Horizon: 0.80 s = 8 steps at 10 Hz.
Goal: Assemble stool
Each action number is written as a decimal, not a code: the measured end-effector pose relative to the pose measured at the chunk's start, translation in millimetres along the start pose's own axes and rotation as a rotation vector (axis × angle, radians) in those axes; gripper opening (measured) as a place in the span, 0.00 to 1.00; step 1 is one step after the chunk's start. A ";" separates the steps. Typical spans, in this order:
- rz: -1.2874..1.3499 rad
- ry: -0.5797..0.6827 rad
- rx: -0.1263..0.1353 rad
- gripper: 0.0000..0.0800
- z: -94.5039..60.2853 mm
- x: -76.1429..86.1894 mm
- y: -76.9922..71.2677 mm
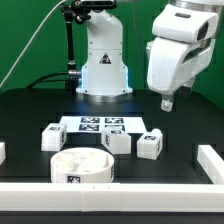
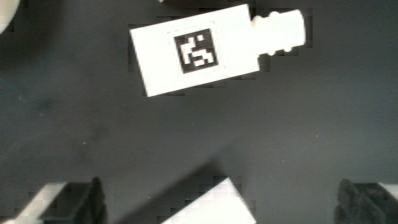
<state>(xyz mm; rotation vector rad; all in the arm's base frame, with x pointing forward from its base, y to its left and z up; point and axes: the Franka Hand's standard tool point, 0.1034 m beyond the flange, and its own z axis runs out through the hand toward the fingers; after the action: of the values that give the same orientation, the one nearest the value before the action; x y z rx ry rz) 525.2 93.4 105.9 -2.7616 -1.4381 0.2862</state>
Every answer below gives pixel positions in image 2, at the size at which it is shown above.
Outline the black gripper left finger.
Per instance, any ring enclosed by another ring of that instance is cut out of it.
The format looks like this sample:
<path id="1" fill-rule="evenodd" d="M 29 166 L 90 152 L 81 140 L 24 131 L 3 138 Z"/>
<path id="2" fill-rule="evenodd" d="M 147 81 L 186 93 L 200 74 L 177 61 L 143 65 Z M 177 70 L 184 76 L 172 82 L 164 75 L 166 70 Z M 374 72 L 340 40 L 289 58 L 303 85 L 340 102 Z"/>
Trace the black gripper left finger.
<path id="1" fill-rule="evenodd" d="M 15 215 L 0 224 L 108 224 L 102 184 L 49 182 Z"/>

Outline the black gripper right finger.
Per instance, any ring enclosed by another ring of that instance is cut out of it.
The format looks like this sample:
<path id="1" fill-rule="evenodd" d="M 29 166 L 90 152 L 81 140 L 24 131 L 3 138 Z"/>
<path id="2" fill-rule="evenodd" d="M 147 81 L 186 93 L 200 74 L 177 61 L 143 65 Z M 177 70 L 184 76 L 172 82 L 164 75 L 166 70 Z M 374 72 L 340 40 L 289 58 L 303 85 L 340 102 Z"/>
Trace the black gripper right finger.
<path id="1" fill-rule="evenodd" d="M 333 224 L 398 224 L 398 183 L 340 180 Z"/>

